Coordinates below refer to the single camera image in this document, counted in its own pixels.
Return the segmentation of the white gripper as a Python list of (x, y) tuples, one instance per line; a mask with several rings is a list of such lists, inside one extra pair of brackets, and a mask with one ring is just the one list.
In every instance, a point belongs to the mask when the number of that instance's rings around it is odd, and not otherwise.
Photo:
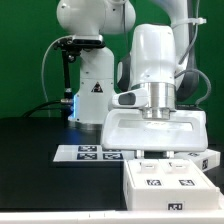
[(168, 120), (143, 119), (138, 109), (114, 109), (105, 119), (101, 145), (105, 149), (136, 150), (136, 159), (144, 151), (174, 152), (205, 151), (208, 147), (204, 111), (177, 110)]

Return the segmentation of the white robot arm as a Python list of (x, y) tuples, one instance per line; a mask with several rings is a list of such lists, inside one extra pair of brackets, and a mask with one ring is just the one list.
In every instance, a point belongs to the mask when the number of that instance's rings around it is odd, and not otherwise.
[(198, 85), (192, 44), (202, 21), (191, 0), (151, 1), (169, 24), (136, 24), (130, 0), (59, 0), (67, 57), (81, 61), (75, 121), (100, 125), (105, 149), (203, 151), (204, 111), (176, 105)]

